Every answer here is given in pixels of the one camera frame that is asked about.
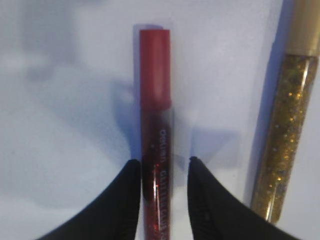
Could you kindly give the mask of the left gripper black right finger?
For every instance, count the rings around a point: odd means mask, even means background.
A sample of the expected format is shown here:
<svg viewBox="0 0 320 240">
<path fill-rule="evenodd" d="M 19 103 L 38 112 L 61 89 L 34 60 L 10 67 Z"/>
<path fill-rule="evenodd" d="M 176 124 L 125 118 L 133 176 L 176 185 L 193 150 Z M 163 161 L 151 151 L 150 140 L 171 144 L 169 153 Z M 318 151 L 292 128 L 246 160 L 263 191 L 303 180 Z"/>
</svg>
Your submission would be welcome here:
<svg viewBox="0 0 320 240">
<path fill-rule="evenodd" d="M 293 240 L 234 197 L 196 156 L 189 159 L 188 215 L 195 240 Z"/>
</svg>

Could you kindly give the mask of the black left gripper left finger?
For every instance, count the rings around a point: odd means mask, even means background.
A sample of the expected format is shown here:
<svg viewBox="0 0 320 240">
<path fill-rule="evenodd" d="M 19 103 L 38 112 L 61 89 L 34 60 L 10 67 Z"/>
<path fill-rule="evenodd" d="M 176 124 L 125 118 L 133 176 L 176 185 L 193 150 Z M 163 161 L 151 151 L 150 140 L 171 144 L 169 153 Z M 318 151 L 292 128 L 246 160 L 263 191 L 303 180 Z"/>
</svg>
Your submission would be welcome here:
<svg viewBox="0 0 320 240">
<path fill-rule="evenodd" d="M 141 200 L 141 165 L 129 160 L 81 212 L 41 240 L 134 240 Z"/>
</svg>

